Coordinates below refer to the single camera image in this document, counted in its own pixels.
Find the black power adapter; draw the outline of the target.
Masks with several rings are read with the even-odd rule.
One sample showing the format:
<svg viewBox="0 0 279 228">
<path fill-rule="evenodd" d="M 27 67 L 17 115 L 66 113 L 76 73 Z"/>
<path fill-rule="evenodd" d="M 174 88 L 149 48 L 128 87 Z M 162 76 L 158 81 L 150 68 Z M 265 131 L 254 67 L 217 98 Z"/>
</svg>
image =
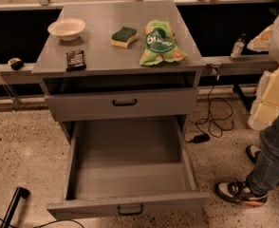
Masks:
<svg viewBox="0 0 279 228">
<path fill-rule="evenodd" d="M 204 143 L 207 142 L 210 139 L 210 136 L 207 133 L 196 135 L 191 140 L 189 140 L 189 143 Z"/>
</svg>

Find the open grey middle drawer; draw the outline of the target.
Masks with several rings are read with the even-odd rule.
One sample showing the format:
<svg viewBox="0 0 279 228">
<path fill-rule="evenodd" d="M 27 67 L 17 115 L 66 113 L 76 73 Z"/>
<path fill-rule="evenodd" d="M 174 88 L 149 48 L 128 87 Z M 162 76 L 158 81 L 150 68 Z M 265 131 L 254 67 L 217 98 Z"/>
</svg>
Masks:
<svg viewBox="0 0 279 228">
<path fill-rule="evenodd" d="M 177 117 L 74 125 L 57 220 L 134 216 L 204 206 Z"/>
</svg>

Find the small clear bottle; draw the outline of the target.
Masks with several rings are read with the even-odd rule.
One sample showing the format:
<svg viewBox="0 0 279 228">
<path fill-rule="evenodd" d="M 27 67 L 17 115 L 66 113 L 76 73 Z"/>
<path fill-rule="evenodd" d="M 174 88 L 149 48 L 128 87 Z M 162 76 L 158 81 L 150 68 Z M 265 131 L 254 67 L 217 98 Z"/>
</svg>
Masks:
<svg viewBox="0 0 279 228">
<path fill-rule="evenodd" d="M 232 52 L 231 52 L 231 55 L 230 55 L 230 59 L 232 61 L 236 61 L 242 51 L 243 51 L 243 48 L 244 46 L 246 45 L 246 37 L 247 37 L 247 34 L 246 33 L 242 33 L 235 41 L 233 47 L 232 47 Z"/>
</svg>

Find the dark chocolate rxbar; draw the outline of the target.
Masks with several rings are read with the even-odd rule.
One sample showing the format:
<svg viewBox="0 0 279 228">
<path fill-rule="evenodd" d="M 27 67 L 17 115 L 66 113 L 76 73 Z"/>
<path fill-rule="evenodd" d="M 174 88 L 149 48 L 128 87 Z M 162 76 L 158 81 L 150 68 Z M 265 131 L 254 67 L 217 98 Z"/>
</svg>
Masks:
<svg viewBox="0 0 279 228">
<path fill-rule="evenodd" d="M 82 50 L 69 51 L 66 54 L 66 70 L 76 71 L 86 69 L 84 52 Z"/>
</svg>

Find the white paper bowl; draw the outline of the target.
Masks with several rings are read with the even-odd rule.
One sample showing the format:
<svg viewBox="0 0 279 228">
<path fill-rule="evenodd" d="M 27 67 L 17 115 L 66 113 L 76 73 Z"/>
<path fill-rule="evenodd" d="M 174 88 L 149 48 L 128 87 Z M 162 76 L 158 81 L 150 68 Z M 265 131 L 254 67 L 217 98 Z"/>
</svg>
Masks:
<svg viewBox="0 0 279 228">
<path fill-rule="evenodd" d="M 48 26 L 47 31 L 62 41 L 73 41 L 80 37 L 85 29 L 85 22 L 77 18 L 58 20 Z"/>
</svg>

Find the left grey orange sneaker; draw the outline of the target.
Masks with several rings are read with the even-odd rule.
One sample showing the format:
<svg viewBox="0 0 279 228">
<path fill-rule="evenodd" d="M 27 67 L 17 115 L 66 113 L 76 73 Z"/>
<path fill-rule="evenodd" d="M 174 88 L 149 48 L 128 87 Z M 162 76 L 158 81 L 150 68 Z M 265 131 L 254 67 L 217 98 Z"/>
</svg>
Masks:
<svg viewBox="0 0 279 228">
<path fill-rule="evenodd" d="M 262 206 L 268 200 L 268 195 L 254 195 L 245 181 L 219 182 L 214 191 L 224 201 L 236 204 Z"/>
</svg>

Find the person in jeans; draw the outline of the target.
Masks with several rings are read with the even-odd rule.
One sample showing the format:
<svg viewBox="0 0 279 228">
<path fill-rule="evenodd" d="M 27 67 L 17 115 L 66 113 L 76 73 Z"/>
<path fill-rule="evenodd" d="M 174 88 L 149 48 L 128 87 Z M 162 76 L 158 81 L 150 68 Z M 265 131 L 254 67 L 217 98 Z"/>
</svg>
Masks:
<svg viewBox="0 0 279 228">
<path fill-rule="evenodd" d="M 279 15 L 249 42 L 248 49 L 266 51 L 279 64 Z M 260 131 L 261 152 L 246 183 L 254 195 L 263 196 L 279 183 L 279 67 L 260 80 L 249 124 Z"/>
</svg>

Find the yellow black tape measure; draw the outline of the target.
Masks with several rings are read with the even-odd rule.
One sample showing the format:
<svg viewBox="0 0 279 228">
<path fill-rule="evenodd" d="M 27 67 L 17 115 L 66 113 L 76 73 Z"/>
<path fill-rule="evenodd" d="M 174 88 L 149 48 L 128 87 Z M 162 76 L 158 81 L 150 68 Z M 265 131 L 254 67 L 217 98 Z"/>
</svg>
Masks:
<svg viewBox="0 0 279 228">
<path fill-rule="evenodd" d="M 19 70 L 24 66 L 24 62 L 19 58 L 11 58 L 11 59 L 8 60 L 8 65 L 13 70 Z"/>
</svg>

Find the green yellow sponge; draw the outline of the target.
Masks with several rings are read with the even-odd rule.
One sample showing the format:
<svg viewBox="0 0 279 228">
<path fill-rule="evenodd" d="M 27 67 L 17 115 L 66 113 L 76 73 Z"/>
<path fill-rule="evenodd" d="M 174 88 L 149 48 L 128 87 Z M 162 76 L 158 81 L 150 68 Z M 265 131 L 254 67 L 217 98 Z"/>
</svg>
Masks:
<svg viewBox="0 0 279 228">
<path fill-rule="evenodd" d="M 122 27 L 111 37 L 111 44 L 116 47 L 128 48 L 138 39 L 138 31 L 135 28 Z"/>
</svg>

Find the grey drawer cabinet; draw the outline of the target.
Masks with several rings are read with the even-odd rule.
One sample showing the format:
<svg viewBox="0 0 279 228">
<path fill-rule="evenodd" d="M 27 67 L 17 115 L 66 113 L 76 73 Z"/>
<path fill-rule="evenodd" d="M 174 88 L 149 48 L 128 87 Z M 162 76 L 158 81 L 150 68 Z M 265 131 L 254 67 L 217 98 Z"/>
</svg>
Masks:
<svg viewBox="0 0 279 228">
<path fill-rule="evenodd" d="M 205 63 L 184 24 L 176 5 L 170 1 L 145 1 L 106 4 L 66 5 L 64 18 L 80 18 L 86 23 L 84 33 L 72 42 L 49 37 L 36 62 L 33 74 L 47 95 L 108 93 L 156 89 L 192 88 L 198 93 L 200 73 Z M 168 21 L 175 33 L 179 48 L 188 56 L 180 63 L 162 63 L 157 66 L 140 65 L 145 41 L 139 38 L 128 48 L 114 47 L 111 36 L 121 27 L 144 31 L 154 20 Z M 86 69 L 68 72 L 66 53 L 84 52 Z M 190 115 L 178 119 L 183 141 Z M 82 121 L 58 122 L 70 144 L 74 125 Z"/>
</svg>

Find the closed grey upper drawer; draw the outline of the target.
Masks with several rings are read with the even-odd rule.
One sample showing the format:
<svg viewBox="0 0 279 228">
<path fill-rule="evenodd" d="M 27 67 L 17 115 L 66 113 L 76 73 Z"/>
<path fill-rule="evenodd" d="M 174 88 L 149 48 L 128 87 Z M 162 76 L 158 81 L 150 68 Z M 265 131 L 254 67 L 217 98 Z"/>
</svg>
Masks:
<svg viewBox="0 0 279 228">
<path fill-rule="evenodd" d="M 192 88 L 47 95 L 57 122 L 190 114 L 197 98 Z"/>
</svg>

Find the green chip bag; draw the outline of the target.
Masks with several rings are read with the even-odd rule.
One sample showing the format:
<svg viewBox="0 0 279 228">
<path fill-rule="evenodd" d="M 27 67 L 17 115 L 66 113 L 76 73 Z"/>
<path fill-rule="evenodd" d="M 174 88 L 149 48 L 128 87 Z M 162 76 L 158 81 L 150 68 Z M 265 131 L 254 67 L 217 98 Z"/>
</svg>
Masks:
<svg viewBox="0 0 279 228">
<path fill-rule="evenodd" d="M 145 50 L 139 60 L 143 67 L 152 67 L 162 62 L 180 62 L 188 56 L 177 46 L 176 34 L 168 21 L 150 21 L 145 27 L 144 36 Z"/>
</svg>

